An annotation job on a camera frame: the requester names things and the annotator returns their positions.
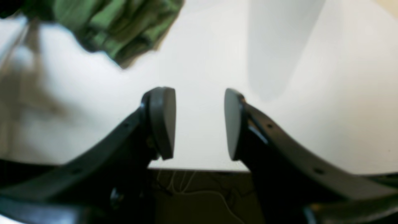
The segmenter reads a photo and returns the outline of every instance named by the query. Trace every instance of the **cable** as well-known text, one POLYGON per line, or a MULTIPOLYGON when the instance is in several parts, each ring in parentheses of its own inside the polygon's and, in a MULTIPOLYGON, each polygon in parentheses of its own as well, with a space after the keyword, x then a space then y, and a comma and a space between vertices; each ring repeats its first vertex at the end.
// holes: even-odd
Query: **cable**
POLYGON ((175 194, 177 194, 177 195, 186 195, 186 196, 189 196, 189 195, 199 195, 199 194, 213 194, 213 195, 218 195, 218 196, 220 196, 220 197, 222 198, 222 201, 224 202, 224 205, 225 205, 225 207, 227 208, 228 212, 231 214, 231 216, 234 217, 236 220, 238 220, 241 224, 245 224, 245 222, 243 222, 243 220, 242 220, 241 218, 239 218, 239 217, 230 209, 230 207, 228 206, 228 204, 227 204, 227 202, 226 202, 226 200, 225 200, 225 197, 224 197, 220 192, 217 192, 217 191, 196 191, 196 192, 189 192, 189 193, 184 193, 184 192, 182 192, 182 193, 175 193, 175 194))
POLYGON ((184 183, 185 176, 187 175, 187 171, 184 171, 184 176, 182 177, 181 184, 179 185, 179 190, 182 192, 182 184, 184 183))
POLYGON ((191 182, 192 182, 193 177, 195 176, 195 174, 196 174, 196 171, 193 172, 192 176, 191 176, 191 177, 189 178, 189 180, 188 180, 187 185, 186 185, 185 188, 181 191, 181 193, 184 193, 184 192, 188 189, 188 187, 189 187, 189 185, 191 184, 191 182))
POLYGON ((177 173, 177 171, 173 171, 173 175, 172 175, 172 178, 170 179, 170 183, 169 183, 169 185, 166 187, 167 190, 168 190, 170 187, 173 187, 173 189, 174 189, 174 184, 173 184, 173 182, 174 182, 174 177, 175 177, 176 173, 177 173))

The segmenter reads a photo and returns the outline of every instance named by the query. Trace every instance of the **mounting hole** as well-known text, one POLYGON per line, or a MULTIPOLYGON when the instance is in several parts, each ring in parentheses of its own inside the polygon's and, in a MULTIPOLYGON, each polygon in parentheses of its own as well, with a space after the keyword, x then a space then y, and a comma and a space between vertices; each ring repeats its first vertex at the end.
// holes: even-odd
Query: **mounting hole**
POLYGON ((325 174, 325 171, 323 169, 319 169, 319 168, 314 168, 314 172, 319 174, 319 175, 325 174))
POLYGON ((81 173, 81 172, 83 172, 82 169, 76 168, 76 169, 72 170, 70 173, 71 173, 72 175, 77 175, 77 174, 79 174, 79 173, 81 173))

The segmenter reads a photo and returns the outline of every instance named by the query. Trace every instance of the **dark floor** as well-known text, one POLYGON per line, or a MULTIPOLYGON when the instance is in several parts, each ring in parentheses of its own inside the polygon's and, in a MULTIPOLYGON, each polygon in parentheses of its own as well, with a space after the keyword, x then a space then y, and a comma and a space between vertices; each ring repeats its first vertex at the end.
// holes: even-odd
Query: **dark floor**
POLYGON ((250 173, 154 170, 154 177, 156 224, 264 223, 250 173))

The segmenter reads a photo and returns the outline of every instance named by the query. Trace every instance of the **black plastic arm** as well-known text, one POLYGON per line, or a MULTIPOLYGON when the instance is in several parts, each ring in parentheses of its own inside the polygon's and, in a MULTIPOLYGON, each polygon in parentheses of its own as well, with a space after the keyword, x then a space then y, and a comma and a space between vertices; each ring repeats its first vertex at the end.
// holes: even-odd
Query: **black plastic arm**
POLYGON ((251 170, 266 223, 398 222, 397 189, 312 154, 235 90, 224 103, 231 159, 251 170))
POLYGON ((1 189, 0 214, 27 224, 137 219, 149 162, 173 156, 175 120, 174 89, 147 92, 139 109, 83 155, 1 189))

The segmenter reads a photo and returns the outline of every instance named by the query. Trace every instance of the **green towel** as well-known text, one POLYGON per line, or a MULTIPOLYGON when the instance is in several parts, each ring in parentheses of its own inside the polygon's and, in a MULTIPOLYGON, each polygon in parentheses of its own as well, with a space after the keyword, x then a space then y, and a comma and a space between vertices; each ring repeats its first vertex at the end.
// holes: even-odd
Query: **green towel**
POLYGON ((122 68, 159 44, 183 0, 25 0, 29 18, 68 28, 88 51, 104 51, 122 68))

